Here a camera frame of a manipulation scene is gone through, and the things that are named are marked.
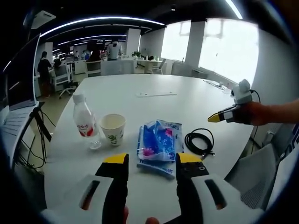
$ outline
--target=ceiling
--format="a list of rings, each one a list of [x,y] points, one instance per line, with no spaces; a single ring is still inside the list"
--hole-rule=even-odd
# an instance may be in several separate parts
[[[257,23],[259,27],[272,33],[278,38],[288,41],[282,29],[273,20],[263,3],[265,0],[232,0],[243,16],[243,20]],[[294,2],[296,0],[284,0],[283,2]],[[292,20],[299,16],[296,14],[298,8],[285,7],[284,16],[291,28],[298,34],[298,27]],[[30,18],[41,10],[49,12],[56,18],[37,30],[30,31]],[[19,51],[28,39],[44,33],[57,26],[68,22],[99,16],[130,16],[157,21],[165,25],[184,20],[204,21],[206,18],[219,17],[236,19],[236,15],[228,6],[225,0],[150,0],[150,1],[108,1],[108,0],[27,0],[15,5],[14,1],[8,1],[6,10],[0,15],[3,21],[2,30],[5,30],[4,40],[1,49],[7,52],[7,64],[9,59]],[[57,44],[72,41],[74,39],[95,36],[95,35],[123,35],[129,28],[139,28],[141,34],[152,30],[163,28],[164,26],[143,21],[129,20],[96,20],[73,24],[56,31],[53,31],[41,38],[41,42],[53,42],[54,48]]]

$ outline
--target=bottle label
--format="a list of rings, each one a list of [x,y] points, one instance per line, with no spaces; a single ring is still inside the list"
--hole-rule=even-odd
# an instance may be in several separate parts
[[[80,132],[80,135],[83,137],[93,137],[95,135],[97,135],[98,128],[96,126],[96,119],[95,117],[93,117],[93,122],[90,124],[80,124],[77,125],[77,128]]]

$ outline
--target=human hand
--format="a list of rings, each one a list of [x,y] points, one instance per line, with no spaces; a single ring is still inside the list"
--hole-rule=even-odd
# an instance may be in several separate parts
[[[249,102],[242,105],[239,115],[248,116],[252,125],[260,126],[271,122],[271,112],[268,106],[258,102]]]
[[[126,224],[128,216],[129,216],[129,209],[126,206],[124,210],[124,222],[123,222],[124,224]],[[160,224],[160,223],[156,218],[150,217],[146,219],[145,224]]]

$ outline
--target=plastic water bottle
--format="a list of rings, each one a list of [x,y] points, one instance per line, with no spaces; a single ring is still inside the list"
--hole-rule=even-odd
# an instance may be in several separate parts
[[[101,146],[101,137],[94,113],[86,104],[84,94],[74,94],[75,103],[73,117],[80,135],[87,141],[90,149]]]

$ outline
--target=window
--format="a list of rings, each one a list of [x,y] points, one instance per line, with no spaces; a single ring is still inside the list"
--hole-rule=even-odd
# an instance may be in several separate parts
[[[236,83],[252,84],[258,60],[258,26],[244,21],[209,19],[206,23],[199,67]]]
[[[173,23],[165,28],[161,57],[183,61],[189,42],[191,20]]]

